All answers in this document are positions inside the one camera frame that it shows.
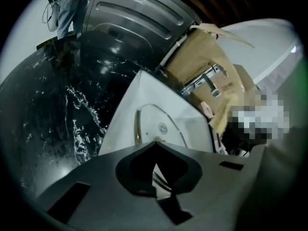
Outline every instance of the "chrome faucet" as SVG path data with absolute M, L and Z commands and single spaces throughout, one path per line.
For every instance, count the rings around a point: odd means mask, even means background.
M 214 97 L 220 96 L 220 92 L 215 86 L 215 84 L 211 81 L 211 77 L 213 77 L 215 74 L 222 72 L 226 77 L 228 77 L 227 72 L 224 70 L 222 66 L 215 62 L 209 63 L 210 68 L 204 71 L 202 74 L 198 75 L 197 77 L 193 78 L 191 81 L 189 81 L 183 90 L 181 91 L 182 95 L 189 95 L 193 90 L 198 88 L 199 86 L 203 85 L 204 83 L 207 83 L 209 87 L 211 88 L 211 93 Z

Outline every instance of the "marble surface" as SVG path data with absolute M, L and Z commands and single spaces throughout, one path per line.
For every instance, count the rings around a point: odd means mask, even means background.
M 183 87 L 152 62 L 110 35 L 86 32 L 38 50 L 9 74 L 0 86 L 0 146 L 27 195 L 97 155 L 140 69 L 175 91 Z

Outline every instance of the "sink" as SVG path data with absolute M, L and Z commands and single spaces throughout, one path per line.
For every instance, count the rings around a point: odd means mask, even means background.
M 141 140 L 136 138 L 138 129 Z M 112 118 L 99 155 L 153 140 L 213 152 L 211 132 L 207 120 L 197 109 L 141 70 Z

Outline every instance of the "person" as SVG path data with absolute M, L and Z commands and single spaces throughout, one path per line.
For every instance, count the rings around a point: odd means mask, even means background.
M 57 38 L 62 39 L 69 35 L 69 27 L 73 22 L 74 34 L 82 30 L 89 0 L 60 0 Z

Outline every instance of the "curved metal rim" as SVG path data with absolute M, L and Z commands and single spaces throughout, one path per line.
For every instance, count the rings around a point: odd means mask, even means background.
M 171 118 L 171 116 L 169 116 L 167 114 L 167 112 L 165 112 L 162 108 L 160 108 L 159 106 L 157 106 L 156 104 L 153 104 L 153 103 L 147 103 L 147 104 L 144 104 L 142 105 L 141 107 L 139 107 L 135 113 L 135 122 L 134 122 L 134 136 L 135 136 L 135 144 L 138 145 L 138 144 L 142 144 L 142 137 L 141 137 L 141 125 L 140 125 L 140 116 L 141 116 L 141 110 L 145 107 L 145 106 L 148 106 L 148 105 L 152 105 L 154 107 L 156 107 L 157 109 L 159 109 L 161 112 L 163 112 L 169 119 L 170 121 L 172 122 L 172 124 L 176 127 L 176 129 L 178 130 L 182 140 L 184 141 L 184 144 L 185 144 L 185 147 L 187 148 L 187 144 L 186 144 L 186 141 L 184 139 L 184 136 L 182 134 L 182 132 L 180 131 L 179 127 L 175 124 L 175 122 L 173 121 L 173 119 Z

